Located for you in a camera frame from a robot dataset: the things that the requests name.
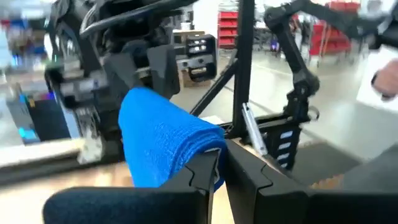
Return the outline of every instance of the sticker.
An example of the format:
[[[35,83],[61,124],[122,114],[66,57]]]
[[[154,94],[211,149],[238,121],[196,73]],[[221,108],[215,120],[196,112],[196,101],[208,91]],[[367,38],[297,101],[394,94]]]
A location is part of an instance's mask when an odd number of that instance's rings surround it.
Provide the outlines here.
[[[278,150],[282,150],[282,149],[286,149],[288,148],[292,143],[291,142],[287,142],[287,143],[283,143],[279,146]]]
[[[289,137],[292,137],[292,135],[293,135],[293,131],[288,131],[288,132],[282,133],[282,134],[280,135],[280,138],[281,138],[281,139],[289,138]]]
[[[282,159],[287,159],[289,157],[290,153],[285,153],[283,155],[278,156],[277,160],[282,160]]]

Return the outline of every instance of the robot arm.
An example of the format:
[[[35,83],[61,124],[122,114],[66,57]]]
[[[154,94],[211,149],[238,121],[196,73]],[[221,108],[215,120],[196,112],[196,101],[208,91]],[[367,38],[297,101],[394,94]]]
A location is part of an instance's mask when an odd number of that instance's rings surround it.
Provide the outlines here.
[[[320,84],[319,79],[308,70],[290,31],[289,19],[300,11],[326,21],[351,39],[373,36],[374,49],[378,49],[381,44],[398,47],[398,27],[392,19],[394,16],[362,18],[357,14],[336,11],[310,0],[296,0],[267,9],[264,21],[277,36],[293,73],[294,89],[287,95],[289,102],[284,113],[296,121],[306,122],[309,120],[308,97],[318,91]],[[392,12],[398,12],[398,9],[395,7]]]

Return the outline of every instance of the white paper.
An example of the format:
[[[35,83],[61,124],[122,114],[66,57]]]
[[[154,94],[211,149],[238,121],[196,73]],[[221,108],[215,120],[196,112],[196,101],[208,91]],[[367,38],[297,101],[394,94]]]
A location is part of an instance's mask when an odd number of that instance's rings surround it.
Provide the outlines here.
[[[377,109],[398,113],[398,98],[391,101],[382,101],[380,93],[371,86],[374,74],[394,58],[398,58],[398,49],[384,46],[381,47],[380,51],[369,55],[368,61],[364,64],[365,74],[356,98],[359,102]]]

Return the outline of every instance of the red storage bin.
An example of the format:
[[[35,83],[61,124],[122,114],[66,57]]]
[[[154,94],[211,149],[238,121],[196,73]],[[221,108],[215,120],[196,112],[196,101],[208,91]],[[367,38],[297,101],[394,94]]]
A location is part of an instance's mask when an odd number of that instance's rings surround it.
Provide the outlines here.
[[[223,19],[237,19],[238,12],[220,12],[220,17]]]
[[[220,12],[218,18],[218,47],[231,49],[235,47],[238,34],[238,12]]]

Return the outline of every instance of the blue towel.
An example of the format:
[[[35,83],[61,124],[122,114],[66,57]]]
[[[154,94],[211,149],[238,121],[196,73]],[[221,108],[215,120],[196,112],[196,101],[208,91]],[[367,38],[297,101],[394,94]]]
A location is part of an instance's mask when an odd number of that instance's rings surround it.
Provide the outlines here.
[[[224,131],[190,115],[150,89],[133,88],[119,112],[124,155],[135,187],[159,187],[195,154],[226,152]],[[218,189],[224,180],[215,183]]]

